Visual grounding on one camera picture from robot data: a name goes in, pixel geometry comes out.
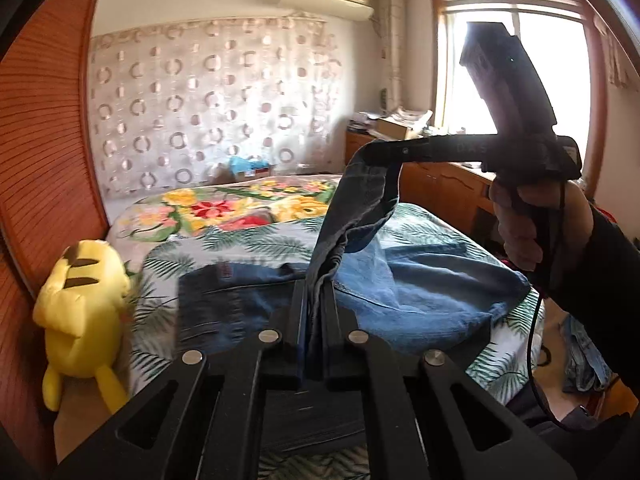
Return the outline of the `person's right hand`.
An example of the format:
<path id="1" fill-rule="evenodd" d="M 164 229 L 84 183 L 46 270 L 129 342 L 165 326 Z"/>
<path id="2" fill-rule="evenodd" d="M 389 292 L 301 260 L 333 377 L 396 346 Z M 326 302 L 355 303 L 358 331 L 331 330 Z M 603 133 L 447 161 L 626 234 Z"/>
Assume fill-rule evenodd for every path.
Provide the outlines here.
<path id="1" fill-rule="evenodd" d="M 533 211 L 544 214 L 564 211 L 562 251 L 572 260 L 577 257 L 593 230 L 593 213 L 586 196 L 574 182 L 539 181 L 510 191 L 498 179 L 489 196 L 494 203 L 498 231 L 509 259 L 522 271 L 533 271 L 547 258 L 548 249 L 539 244 Z"/>

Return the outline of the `person's right forearm black sleeve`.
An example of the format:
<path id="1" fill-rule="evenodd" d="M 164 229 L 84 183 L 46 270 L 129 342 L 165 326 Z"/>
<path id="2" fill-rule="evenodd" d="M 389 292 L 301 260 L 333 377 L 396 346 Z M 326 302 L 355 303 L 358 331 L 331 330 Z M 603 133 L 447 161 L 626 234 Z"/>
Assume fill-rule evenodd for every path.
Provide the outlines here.
<path id="1" fill-rule="evenodd" d="M 597 366 L 639 394 L 639 251 L 583 197 L 564 206 L 550 298 L 582 326 Z"/>

